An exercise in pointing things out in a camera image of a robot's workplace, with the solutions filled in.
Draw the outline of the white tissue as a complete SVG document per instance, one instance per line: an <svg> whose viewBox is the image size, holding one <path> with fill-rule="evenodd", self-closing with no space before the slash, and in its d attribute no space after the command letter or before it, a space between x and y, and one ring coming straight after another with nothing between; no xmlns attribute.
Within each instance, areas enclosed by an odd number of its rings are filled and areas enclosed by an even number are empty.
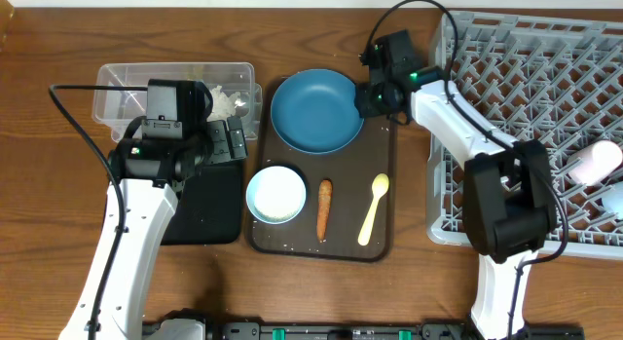
<svg viewBox="0 0 623 340"><path fill-rule="evenodd" d="M247 105L242 100L240 92L227 95L222 91L221 85L217 85L209 91L212 95L213 106L210 115L207 117L208 122L226 121L230 117L241 117L247 113Z"/></svg>

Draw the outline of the dark blue plate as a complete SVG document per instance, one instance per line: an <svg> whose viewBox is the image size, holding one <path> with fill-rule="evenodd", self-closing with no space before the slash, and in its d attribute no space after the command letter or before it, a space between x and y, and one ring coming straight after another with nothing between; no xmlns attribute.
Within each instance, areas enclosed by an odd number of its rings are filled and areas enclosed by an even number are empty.
<svg viewBox="0 0 623 340"><path fill-rule="evenodd" d="M349 77L329 69L304 70L277 87L271 122L281 140L298 151L336 152L363 128L354 100L355 85Z"/></svg>

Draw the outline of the pink plastic cup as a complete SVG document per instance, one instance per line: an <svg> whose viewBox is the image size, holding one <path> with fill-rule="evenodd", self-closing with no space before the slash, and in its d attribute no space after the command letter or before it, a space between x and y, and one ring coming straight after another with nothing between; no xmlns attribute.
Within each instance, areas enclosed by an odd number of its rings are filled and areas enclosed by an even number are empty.
<svg viewBox="0 0 623 340"><path fill-rule="evenodd" d="M622 163L621 148L610 140L599 140L568 158L573 164L569 177L577 184L592 186L616 170Z"/></svg>

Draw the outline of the light blue plastic cup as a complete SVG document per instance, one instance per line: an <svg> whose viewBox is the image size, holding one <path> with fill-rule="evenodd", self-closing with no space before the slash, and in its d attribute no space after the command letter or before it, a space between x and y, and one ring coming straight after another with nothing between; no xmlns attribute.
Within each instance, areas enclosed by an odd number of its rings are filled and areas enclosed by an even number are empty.
<svg viewBox="0 0 623 340"><path fill-rule="evenodd" d="M612 213L618 220L623 218L623 183L613 184L602 196L602 206L606 212Z"/></svg>

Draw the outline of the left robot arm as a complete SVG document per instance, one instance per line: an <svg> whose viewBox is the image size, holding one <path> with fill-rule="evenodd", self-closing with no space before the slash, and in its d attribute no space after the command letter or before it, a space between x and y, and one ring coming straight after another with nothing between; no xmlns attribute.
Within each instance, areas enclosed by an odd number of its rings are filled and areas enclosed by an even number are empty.
<svg viewBox="0 0 623 340"><path fill-rule="evenodd" d="M237 117L210 120L205 106L134 118L104 165L110 176L101 235L62 339L141 339L162 245L221 245L241 231Z"/></svg>

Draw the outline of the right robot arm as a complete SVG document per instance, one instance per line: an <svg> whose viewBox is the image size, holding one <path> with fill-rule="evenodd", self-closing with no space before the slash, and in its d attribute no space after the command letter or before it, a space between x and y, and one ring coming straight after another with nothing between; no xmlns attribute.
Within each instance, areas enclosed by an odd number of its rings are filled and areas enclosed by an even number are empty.
<svg viewBox="0 0 623 340"><path fill-rule="evenodd" d="M463 171L461 220L479 254L470 317L483 339L514 339L524 327L525 272L556 226L545 147L503 133L467 101L448 68L424 67L405 30L370 37L361 63L369 80L356 88L363 118L404 114L434 135Z"/></svg>

